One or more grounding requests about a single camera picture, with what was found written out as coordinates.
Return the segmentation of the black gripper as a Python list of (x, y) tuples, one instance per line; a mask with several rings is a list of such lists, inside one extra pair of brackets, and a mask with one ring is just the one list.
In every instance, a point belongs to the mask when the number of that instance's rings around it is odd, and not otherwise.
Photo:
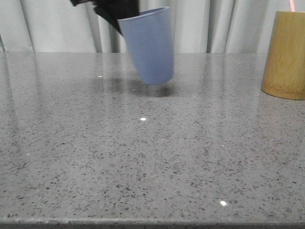
[(139, 16), (138, 0), (71, 0), (73, 6), (92, 2), (97, 15), (105, 19), (120, 35), (122, 35), (118, 19)]

